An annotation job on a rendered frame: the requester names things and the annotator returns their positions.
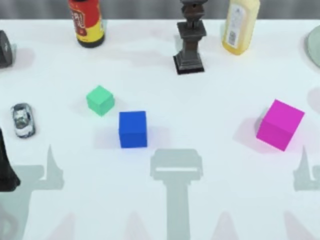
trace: gray wall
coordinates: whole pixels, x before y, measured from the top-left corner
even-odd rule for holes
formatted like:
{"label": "gray wall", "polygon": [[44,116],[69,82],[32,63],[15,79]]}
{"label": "gray wall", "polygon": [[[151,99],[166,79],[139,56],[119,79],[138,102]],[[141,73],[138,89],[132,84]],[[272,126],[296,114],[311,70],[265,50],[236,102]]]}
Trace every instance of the gray wall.
{"label": "gray wall", "polygon": [[[320,0],[260,0],[260,19],[320,19]],[[224,19],[228,0],[208,0],[206,18]],[[179,19],[180,0],[101,0],[105,19]],[[0,0],[0,19],[69,19],[67,0]]]}

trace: magenta cube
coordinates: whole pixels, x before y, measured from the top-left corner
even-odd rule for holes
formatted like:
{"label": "magenta cube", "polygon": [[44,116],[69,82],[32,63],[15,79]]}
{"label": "magenta cube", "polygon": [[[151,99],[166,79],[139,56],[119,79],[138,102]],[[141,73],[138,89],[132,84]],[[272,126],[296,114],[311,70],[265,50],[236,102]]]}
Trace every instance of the magenta cube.
{"label": "magenta cube", "polygon": [[303,111],[274,100],[260,124],[256,137],[285,151],[304,115]]}

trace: table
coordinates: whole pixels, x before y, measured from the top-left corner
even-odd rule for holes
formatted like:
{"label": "table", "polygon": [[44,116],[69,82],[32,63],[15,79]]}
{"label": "table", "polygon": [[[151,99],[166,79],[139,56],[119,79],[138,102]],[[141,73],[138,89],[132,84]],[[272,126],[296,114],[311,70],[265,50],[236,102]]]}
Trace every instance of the table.
{"label": "table", "polygon": [[[293,188],[303,146],[319,164],[320,71],[303,49],[319,21],[259,20],[250,49],[234,56],[221,45],[223,21],[205,20],[205,73],[181,76],[176,22],[110,20],[104,45],[84,49],[69,20],[0,20],[16,44],[14,66],[0,71],[0,126],[22,181],[0,195],[2,212],[18,223],[10,239],[167,239],[166,186],[150,173],[157,149],[202,157],[203,177],[188,186],[190,239],[320,237],[319,192]],[[97,85],[116,100],[103,117],[86,105]],[[274,99],[306,112],[286,152],[255,139]],[[18,102],[33,108],[30,139],[14,134]],[[119,112],[136,110],[147,112],[149,147],[120,149]],[[37,188],[51,171],[49,146],[63,179],[51,173]]]}

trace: red can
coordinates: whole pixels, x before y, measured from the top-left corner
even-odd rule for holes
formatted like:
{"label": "red can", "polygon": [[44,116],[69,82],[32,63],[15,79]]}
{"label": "red can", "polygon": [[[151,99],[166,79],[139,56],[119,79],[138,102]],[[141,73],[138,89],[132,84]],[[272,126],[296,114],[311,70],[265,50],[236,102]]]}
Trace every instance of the red can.
{"label": "red can", "polygon": [[105,40],[99,0],[68,0],[76,38],[85,48],[94,48]]}

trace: yellow bottle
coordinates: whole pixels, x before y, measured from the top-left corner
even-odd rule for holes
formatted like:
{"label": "yellow bottle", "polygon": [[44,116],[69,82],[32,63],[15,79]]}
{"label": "yellow bottle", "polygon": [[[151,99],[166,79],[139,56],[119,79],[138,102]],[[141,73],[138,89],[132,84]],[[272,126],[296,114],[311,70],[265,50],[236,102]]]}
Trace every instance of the yellow bottle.
{"label": "yellow bottle", "polygon": [[230,0],[222,39],[230,53],[240,55],[248,49],[259,9],[260,0]]}

